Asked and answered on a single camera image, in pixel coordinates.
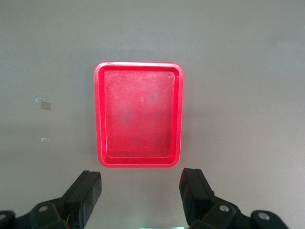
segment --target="red plastic tray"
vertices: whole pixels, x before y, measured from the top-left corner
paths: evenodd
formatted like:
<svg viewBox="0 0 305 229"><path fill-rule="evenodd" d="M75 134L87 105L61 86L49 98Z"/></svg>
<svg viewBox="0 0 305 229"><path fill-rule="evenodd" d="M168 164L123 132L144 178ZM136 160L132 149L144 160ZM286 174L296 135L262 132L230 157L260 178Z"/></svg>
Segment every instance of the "red plastic tray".
<svg viewBox="0 0 305 229"><path fill-rule="evenodd" d="M98 159L105 167L173 167L180 159L183 70L102 62L94 71Z"/></svg>

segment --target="gray table surface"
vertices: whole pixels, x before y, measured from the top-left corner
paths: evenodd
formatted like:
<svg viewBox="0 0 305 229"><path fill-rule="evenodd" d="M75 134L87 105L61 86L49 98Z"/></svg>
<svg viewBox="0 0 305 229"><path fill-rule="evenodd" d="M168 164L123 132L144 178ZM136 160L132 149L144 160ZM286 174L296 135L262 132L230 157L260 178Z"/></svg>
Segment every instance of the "gray table surface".
<svg viewBox="0 0 305 229"><path fill-rule="evenodd" d="M176 167L99 164L93 70L102 61L183 67ZM2 0L0 209L25 214L91 170L103 191L88 229L186 227L178 185L189 167L245 215L266 209L303 228L304 73L302 0Z"/></svg>

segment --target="screw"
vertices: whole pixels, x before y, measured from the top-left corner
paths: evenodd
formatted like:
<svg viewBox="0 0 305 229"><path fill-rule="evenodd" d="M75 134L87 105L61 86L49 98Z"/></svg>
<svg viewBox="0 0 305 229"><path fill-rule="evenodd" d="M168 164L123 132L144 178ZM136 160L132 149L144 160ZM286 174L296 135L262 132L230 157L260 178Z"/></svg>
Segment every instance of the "screw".
<svg viewBox="0 0 305 229"><path fill-rule="evenodd" d="M40 209L38 209L39 212L46 211L48 209L48 206L42 206Z"/></svg>
<svg viewBox="0 0 305 229"><path fill-rule="evenodd" d="M270 216L268 216L266 213L264 212L259 212L258 213L258 217L263 219L263 220L269 220L270 219Z"/></svg>
<svg viewBox="0 0 305 229"><path fill-rule="evenodd" d="M228 212L230 209L228 208L228 206L226 205L220 205L219 206L219 209L223 212Z"/></svg>

